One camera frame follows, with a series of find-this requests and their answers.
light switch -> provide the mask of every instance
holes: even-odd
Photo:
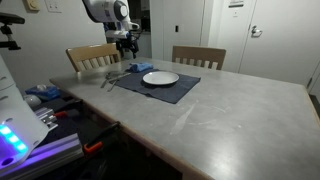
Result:
[[[58,0],[45,0],[49,12],[61,13]]]
[[[39,5],[37,0],[27,0],[27,5],[29,7],[29,10],[31,11],[39,11]]]

chair backrest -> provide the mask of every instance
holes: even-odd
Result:
[[[121,61],[114,43],[70,48],[66,53],[77,72]]]
[[[194,66],[206,67],[212,69],[212,64],[217,63],[217,70],[221,70],[226,50],[206,48],[206,47],[191,47],[191,46],[173,46],[172,62],[181,64],[189,64]]]

door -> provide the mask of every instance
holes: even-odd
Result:
[[[257,0],[239,73],[307,86],[320,57],[319,6]]]
[[[200,46],[205,0],[164,0],[163,59],[173,45]]]

dark blue placemat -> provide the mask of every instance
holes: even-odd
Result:
[[[158,71],[151,69],[140,73],[132,73],[121,78],[116,85],[141,94],[160,99],[165,102],[176,104],[190,89],[193,88],[201,78],[191,77],[183,74],[179,75],[179,80],[170,85],[155,86],[143,81],[143,76],[149,72]]]

gray table top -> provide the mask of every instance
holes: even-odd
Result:
[[[100,88],[132,62],[201,81],[177,104]],[[215,179],[320,179],[319,118],[302,85],[146,58],[51,82]]]

